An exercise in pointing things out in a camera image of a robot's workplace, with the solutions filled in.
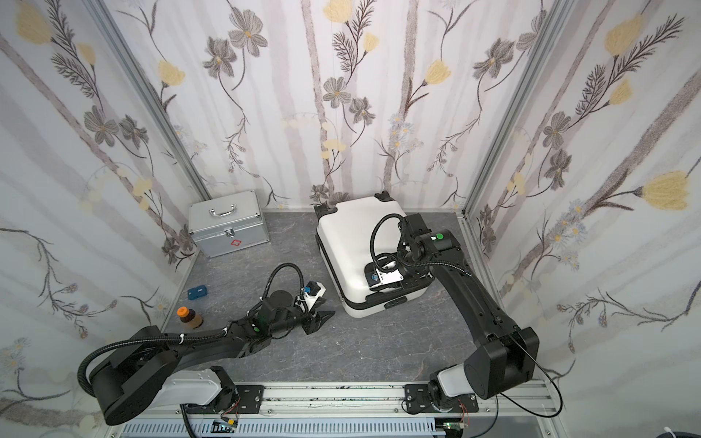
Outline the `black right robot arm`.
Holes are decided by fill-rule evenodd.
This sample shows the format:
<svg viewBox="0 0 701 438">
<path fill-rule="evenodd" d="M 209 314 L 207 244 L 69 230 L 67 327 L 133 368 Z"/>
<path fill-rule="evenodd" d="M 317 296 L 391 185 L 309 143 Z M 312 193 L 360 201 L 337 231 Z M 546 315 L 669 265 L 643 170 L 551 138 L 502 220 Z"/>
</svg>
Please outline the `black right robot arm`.
<svg viewBox="0 0 701 438">
<path fill-rule="evenodd" d="M 394 253 L 375 251 L 383 224 L 395 219 L 400 232 Z M 533 328 L 520 328 L 491 297 L 469 267 L 458 239 L 447 229 L 430 230 L 418 214 L 385 215 L 374 226 L 370 255 L 375 267 L 389 272 L 389 263 L 407 274 L 428 273 L 441 283 L 467 323 L 476 350 L 461 365 L 440 370 L 428 383 L 430 403 L 447 409 L 463 395 L 483 400 L 503 396 L 534 377 L 540 339 Z"/>
</svg>

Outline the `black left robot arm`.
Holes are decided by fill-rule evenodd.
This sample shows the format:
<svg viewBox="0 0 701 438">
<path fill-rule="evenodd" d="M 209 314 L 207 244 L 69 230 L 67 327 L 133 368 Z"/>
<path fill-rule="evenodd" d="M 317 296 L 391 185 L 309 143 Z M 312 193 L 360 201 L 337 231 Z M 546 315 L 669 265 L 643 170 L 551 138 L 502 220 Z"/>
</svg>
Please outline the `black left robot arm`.
<svg viewBox="0 0 701 438">
<path fill-rule="evenodd" d="M 285 268 L 297 274 L 294 293 L 271 288 Z M 246 395 L 217 361 L 256 354 L 295 328 L 317 332 L 335 314 L 323 309 L 325 291 L 323 284 L 305 281 L 297 265 L 281 264 L 244 317 L 201 334 L 142 328 L 87 355 L 78 365 L 78 385 L 98 401 L 108 425 L 127 423 L 157 403 L 177 404 L 184 415 L 242 414 Z"/>
</svg>

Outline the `white hard-shell suitcase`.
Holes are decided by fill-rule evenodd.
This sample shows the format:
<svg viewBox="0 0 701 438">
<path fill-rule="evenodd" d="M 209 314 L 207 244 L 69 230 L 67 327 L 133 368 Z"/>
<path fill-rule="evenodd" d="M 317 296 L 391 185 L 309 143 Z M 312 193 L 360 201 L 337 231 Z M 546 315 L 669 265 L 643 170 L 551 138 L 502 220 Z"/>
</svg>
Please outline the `white hard-shell suitcase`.
<svg viewBox="0 0 701 438">
<path fill-rule="evenodd" d="M 316 241 L 345 311 L 362 319 L 417 299 L 427 288 L 385 288 L 372 291 L 364 268 L 372 262 L 370 241 L 372 230 L 387 215 L 405 212 L 389 193 L 340 202 L 335 206 L 314 207 L 318 219 Z M 392 260 L 383 253 L 394 254 L 400 240 L 397 222 L 389 220 L 378 231 L 374 247 L 376 258 L 384 265 Z"/>
</svg>

